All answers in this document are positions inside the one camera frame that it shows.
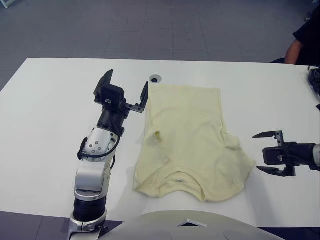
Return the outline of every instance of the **table surface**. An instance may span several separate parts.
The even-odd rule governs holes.
[[[162,77],[160,84],[220,88],[228,132],[239,137],[257,165],[264,165],[262,149],[277,145],[273,138],[252,139],[258,133],[283,130],[287,142],[320,142],[320,112],[306,82],[306,66],[29,58],[0,92],[0,211],[69,217],[80,163],[77,152],[101,114],[93,91],[110,69],[111,84],[122,87],[132,104],[153,74]],[[199,202],[182,191],[163,198],[132,191],[145,119],[145,114],[131,112],[123,124],[107,195],[108,220],[195,210],[256,227],[320,226],[320,173],[307,166],[285,178],[254,168],[244,190],[222,202]]]

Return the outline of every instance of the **yellow t-shirt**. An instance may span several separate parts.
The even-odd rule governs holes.
[[[227,133],[218,88],[149,84],[146,110],[136,192],[185,191],[216,202],[242,191],[255,161]]]

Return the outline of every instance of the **t-shirt sleeve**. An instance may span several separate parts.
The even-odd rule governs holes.
[[[293,33],[295,39],[297,39],[303,45],[309,45],[317,41],[317,38],[319,37],[319,35],[317,35],[319,31],[319,23],[317,22],[318,20],[319,17],[314,17],[305,23],[298,31]]]

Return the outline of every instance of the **black shirt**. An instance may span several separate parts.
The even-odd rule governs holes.
[[[314,12],[312,18],[296,31],[293,36],[303,44],[296,64],[320,66],[319,8]]]

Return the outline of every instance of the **round hole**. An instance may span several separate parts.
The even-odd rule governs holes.
[[[151,76],[149,77],[149,81],[150,81],[151,83],[153,83],[153,84],[158,84],[158,83],[161,82],[161,80],[162,80],[161,76],[159,76],[159,75],[157,75],[157,74],[151,75]]]

